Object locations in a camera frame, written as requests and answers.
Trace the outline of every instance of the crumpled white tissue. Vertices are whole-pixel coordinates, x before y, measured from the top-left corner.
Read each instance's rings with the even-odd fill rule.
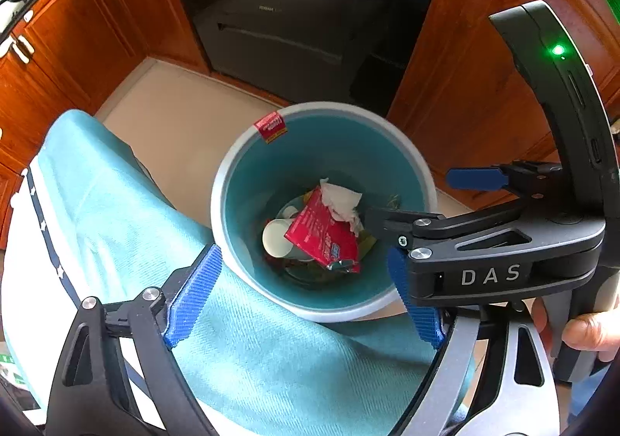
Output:
[[[329,208],[332,217],[336,221],[348,222],[351,225],[351,231],[355,233],[355,236],[358,236],[364,227],[355,207],[360,202],[362,194],[336,184],[330,184],[327,179],[320,179],[320,192],[321,201],[323,205]]]

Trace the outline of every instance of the red packaging wrapper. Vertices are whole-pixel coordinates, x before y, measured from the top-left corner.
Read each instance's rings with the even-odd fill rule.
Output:
[[[277,111],[270,112],[267,116],[254,123],[256,129],[266,143],[275,141],[280,135],[286,133],[284,118]]]
[[[299,247],[326,267],[334,261],[353,259],[352,272],[358,273],[357,239],[348,222],[336,221],[321,201],[320,187],[310,196],[304,210],[298,214],[284,238]]]

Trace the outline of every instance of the das logo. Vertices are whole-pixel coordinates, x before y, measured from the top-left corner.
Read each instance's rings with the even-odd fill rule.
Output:
[[[519,279],[520,265],[510,265],[508,270],[506,269],[479,269],[479,270],[463,270],[461,276],[461,285],[470,286],[472,284],[489,284],[498,282],[514,282]]]

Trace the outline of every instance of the trash can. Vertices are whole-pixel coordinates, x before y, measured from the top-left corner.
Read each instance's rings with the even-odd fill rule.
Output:
[[[436,211],[429,168],[415,146],[385,119],[347,104],[311,102],[278,111],[286,133],[269,143],[255,126],[228,151],[215,177],[211,220],[226,265],[294,314],[315,322],[350,321],[398,299],[386,265],[388,245],[377,241],[349,274],[309,290],[275,272],[261,237],[284,204],[327,178],[362,193],[358,211],[386,207]]]

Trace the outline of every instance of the beige floor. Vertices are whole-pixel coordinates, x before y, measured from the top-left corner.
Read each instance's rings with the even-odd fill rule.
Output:
[[[262,99],[174,65],[147,60],[115,91],[97,118],[127,142],[172,204],[209,226],[213,177],[234,140],[275,107]],[[439,210],[446,216],[469,211],[439,192]],[[373,314],[379,318],[404,312],[396,302]],[[475,382],[486,342],[476,344]],[[559,396],[565,412],[569,390]]]

